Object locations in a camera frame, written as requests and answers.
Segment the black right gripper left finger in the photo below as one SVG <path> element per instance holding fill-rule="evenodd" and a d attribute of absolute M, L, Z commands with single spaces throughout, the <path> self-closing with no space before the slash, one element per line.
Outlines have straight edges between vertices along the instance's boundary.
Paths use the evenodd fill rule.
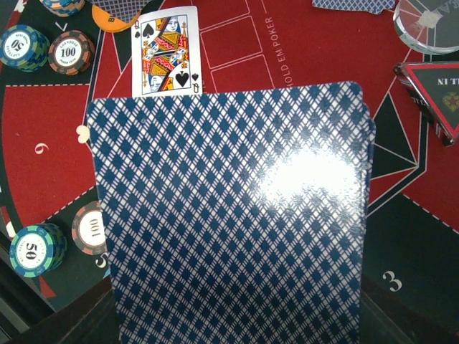
<path fill-rule="evenodd" d="M 95 286 L 66 308 L 10 340 L 11 343 L 119 343 L 111 286 Z"/>

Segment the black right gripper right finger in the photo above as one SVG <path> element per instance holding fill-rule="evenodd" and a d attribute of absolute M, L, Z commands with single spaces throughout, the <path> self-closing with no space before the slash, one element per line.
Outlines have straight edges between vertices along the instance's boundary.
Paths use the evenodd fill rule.
<path fill-rule="evenodd" d="M 457 343 L 453 332 L 410 310 L 367 276 L 361 279 L 361 343 Z"/>

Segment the brown chip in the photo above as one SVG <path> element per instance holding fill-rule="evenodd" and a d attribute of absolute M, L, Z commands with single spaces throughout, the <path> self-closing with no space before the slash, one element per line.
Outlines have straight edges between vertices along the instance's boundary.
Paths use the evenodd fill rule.
<path fill-rule="evenodd" d="M 76 75 L 89 68 L 94 54 L 95 45 L 90 38 L 79 30 L 70 30 L 51 43 L 48 62 L 55 72 Z"/>
<path fill-rule="evenodd" d="M 88 255 L 107 252 L 103 213 L 99 201 L 83 206 L 72 221 L 72 238 L 80 251 Z"/>

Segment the green chips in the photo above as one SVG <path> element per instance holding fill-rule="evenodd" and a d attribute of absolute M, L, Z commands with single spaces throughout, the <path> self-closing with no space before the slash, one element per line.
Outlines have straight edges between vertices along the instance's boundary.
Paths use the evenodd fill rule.
<path fill-rule="evenodd" d="M 43 33 L 18 24 L 1 36 L 1 62 L 23 72 L 34 72 L 48 60 L 49 40 Z"/>
<path fill-rule="evenodd" d="M 67 239 L 56 224 L 26 226 L 11 241 L 9 259 L 20 276 L 38 277 L 56 269 L 64 260 Z"/>

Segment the grey card deck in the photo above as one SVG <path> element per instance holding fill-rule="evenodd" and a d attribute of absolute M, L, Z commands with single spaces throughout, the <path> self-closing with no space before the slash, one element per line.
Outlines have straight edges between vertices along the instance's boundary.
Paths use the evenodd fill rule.
<path fill-rule="evenodd" d="M 353 81 L 94 100 L 122 343 L 357 343 L 376 126 Z"/>

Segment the black triangular token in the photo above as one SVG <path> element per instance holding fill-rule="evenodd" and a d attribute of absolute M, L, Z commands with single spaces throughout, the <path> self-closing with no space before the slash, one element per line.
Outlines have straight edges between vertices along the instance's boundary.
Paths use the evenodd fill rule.
<path fill-rule="evenodd" d="M 458 62 L 403 62 L 394 73 L 443 145 L 458 141 Z"/>

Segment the queen of spades card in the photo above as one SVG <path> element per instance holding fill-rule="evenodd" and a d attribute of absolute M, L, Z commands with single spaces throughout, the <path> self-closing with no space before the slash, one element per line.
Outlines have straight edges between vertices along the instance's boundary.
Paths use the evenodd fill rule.
<path fill-rule="evenodd" d="M 131 55 L 133 97 L 203 93 L 197 7 L 140 15 L 131 28 Z"/>

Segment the clear round dealer puck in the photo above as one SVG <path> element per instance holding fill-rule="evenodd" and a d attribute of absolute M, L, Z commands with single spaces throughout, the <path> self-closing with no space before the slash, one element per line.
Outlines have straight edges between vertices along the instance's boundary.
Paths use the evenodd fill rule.
<path fill-rule="evenodd" d="M 393 22 L 399 39 L 417 52 L 440 55 L 458 51 L 457 1 L 399 1 Z"/>

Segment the orange round button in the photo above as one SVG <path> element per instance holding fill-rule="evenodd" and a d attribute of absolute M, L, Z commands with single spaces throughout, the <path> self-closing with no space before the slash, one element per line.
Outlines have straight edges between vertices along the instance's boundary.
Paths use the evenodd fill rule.
<path fill-rule="evenodd" d="M 132 20 L 129 22 L 124 22 L 108 12 L 104 11 L 100 7 L 93 4 L 92 6 L 92 16 L 93 21 L 105 32 L 118 33 L 125 31 L 132 27 L 138 20 L 141 12 L 138 12 Z"/>

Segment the blue white chips seat seven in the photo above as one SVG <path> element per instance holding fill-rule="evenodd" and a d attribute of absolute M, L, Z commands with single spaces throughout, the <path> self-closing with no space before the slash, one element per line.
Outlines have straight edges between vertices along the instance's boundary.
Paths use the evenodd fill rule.
<path fill-rule="evenodd" d="M 51 13 L 60 17 L 76 15 L 85 5 L 85 0 L 40 0 Z"/>

